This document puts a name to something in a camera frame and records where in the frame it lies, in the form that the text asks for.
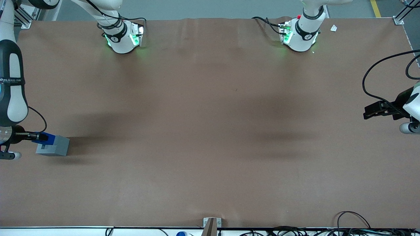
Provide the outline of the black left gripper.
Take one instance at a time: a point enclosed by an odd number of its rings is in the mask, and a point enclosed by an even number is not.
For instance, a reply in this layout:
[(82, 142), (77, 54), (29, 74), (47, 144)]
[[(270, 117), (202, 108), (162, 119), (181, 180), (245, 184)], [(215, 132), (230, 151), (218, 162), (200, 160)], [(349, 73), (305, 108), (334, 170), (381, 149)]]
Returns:
[(397, 108), (399, 111), (395, 111), (394, 109), (389, 109), (390, 106), (388, 103), (384, 101), (377, 101), (365, 107), (365, 112), (363, 113), (364, 120), (378, 117), (378, 116), (392, 116), (393, 120), (399, 120), (402, 118), (409, 118), (410, 120), (416, 120), (416, 118), (409, 114), (403, 106), (407, 104), (411, 105), (411, 103), (416, 98), (416, 95), (413, 94), (414, 87), (411, 87), (401, 93), (398, 94), (395, 101), (392, 102), (393, 106)]

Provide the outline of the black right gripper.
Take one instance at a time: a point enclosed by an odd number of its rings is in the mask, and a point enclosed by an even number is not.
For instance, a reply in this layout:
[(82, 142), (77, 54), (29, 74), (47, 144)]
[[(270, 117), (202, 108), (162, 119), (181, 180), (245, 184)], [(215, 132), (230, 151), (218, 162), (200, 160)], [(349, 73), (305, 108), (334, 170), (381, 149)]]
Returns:
[(28, 140), (34, 143), (48, 141), (48, 136), (42, 132), (28, 132), (27, 137), (24, 136), (25, 130), (23, 127), (16, 125), (11, 127), (1, 127), (0, 129), (0, 145), (1, 154), (21, 154), (18, 151), (9, 151), (12, 144), (17, 144), (22, 140)]

